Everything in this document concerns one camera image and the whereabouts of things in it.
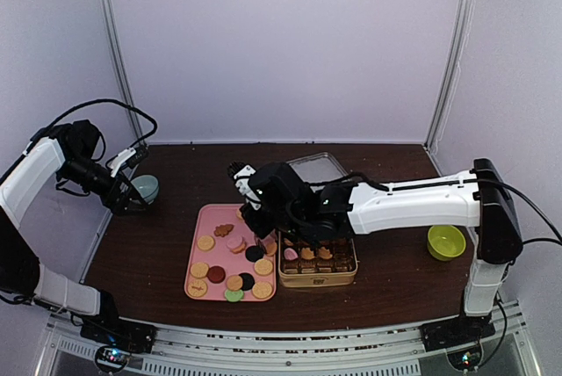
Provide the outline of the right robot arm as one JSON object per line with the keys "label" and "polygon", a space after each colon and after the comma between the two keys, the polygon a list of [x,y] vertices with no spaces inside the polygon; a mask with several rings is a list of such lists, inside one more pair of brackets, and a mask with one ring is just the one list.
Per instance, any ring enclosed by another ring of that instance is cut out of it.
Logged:
{"label": "right robot arm", "polygon": [[245,200],[242,218],[260,238],[278,231],[317,247],[395,228],[474,228],[463,313],[450,323],[450,334],[462,343],[483,329],[508,263],[522,253],[513,198],[486,158],[454,175],[397,183],[377,183],[360,172],[310,183],[288,163],[259,169],[231,163],[227,174]]}

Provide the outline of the small round tan cookie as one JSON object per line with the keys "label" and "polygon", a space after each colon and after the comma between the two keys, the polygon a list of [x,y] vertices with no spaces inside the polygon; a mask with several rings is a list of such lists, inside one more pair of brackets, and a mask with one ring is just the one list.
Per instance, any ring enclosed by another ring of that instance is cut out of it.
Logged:
{"label": "small round tan cookie", "polygon": [[244,281],[240,275],[231,275],[226,281],[227,289],[229,291],[239,291],[242,289]]}

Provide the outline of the metal serving tongs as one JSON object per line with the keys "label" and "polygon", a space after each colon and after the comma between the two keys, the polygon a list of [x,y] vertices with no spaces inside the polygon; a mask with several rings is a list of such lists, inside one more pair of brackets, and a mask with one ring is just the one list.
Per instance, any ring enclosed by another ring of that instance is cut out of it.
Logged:
{"label": "metal serving tongs", "polygon": [[259,236],[254,237],[255,245],[258,246],[264,254],[267,253],[267,246],[270,244],[270,238],[268,236],[260,238]]}

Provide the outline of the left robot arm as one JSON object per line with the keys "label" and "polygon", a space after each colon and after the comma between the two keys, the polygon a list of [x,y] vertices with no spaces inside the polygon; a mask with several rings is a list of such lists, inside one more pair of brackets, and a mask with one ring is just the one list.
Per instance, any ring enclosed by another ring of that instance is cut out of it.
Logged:
{"label": "left robot arm", "polygon": [[152,202],[123,169],[126,148],[108,166],[95,156],[103,136],[90,121],[46,126],[1,177],[1,290],[15,303],[79,317],[83,331],[108,344],[146,339],[151,326],[119,316],[107,291],[65,273],[91,240],[95,220],[143,213]]}

